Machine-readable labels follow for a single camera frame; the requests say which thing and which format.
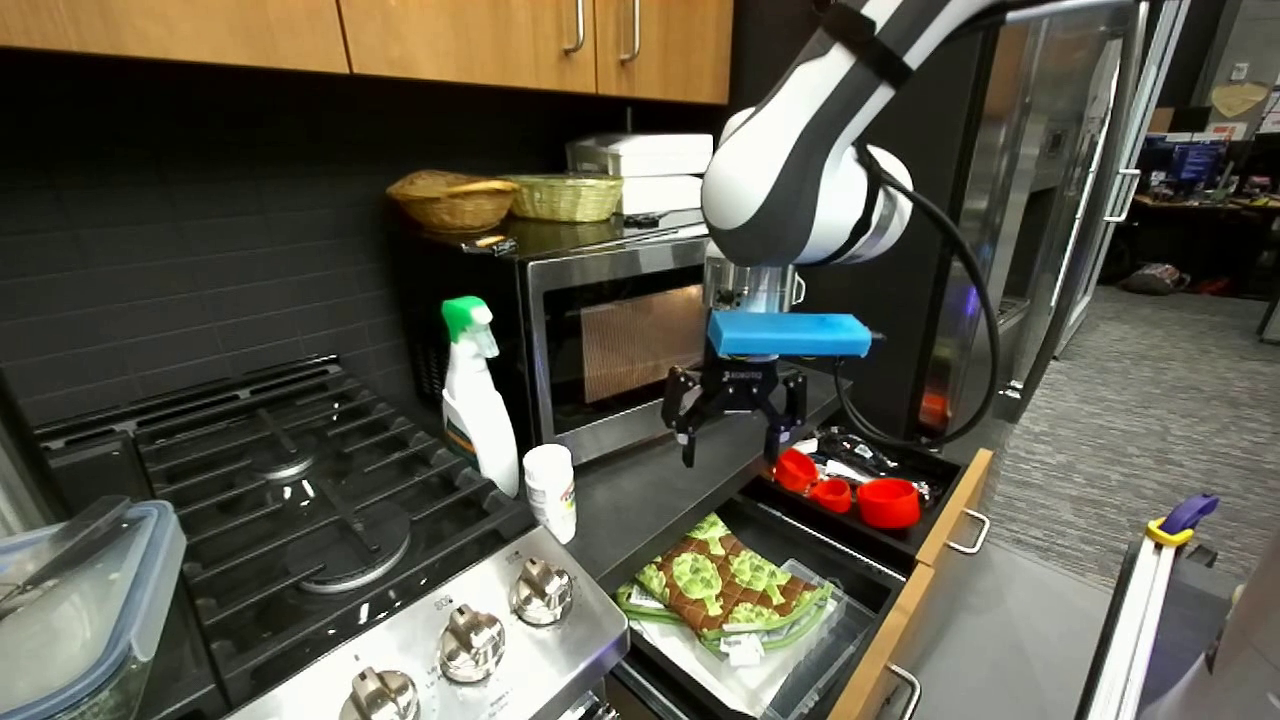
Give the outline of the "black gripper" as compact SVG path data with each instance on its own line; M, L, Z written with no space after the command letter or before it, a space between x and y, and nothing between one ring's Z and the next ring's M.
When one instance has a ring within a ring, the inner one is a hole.
M695 431L718 416L762 416L762 461L774 463L785 431L806 416L806 379L750 362L668 374L661 421L675 431L684 470L695 463Z

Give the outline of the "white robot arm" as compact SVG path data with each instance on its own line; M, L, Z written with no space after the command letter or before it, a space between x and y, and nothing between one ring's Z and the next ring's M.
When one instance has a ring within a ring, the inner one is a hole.
M723 125L699 218L710 254L750 285L735 304L704 314L704 364L668 374L661 416L684 463L695 463L695 430L723 414L761 414L762 458L780 454L805 416L805 386L780 375L780 362L872 351L872 332L853 314L805 314L789 300L795 269L877 260L910 211L961 237L864 134L957 27L992 8L994 0L816 0L816 33L780 85Z

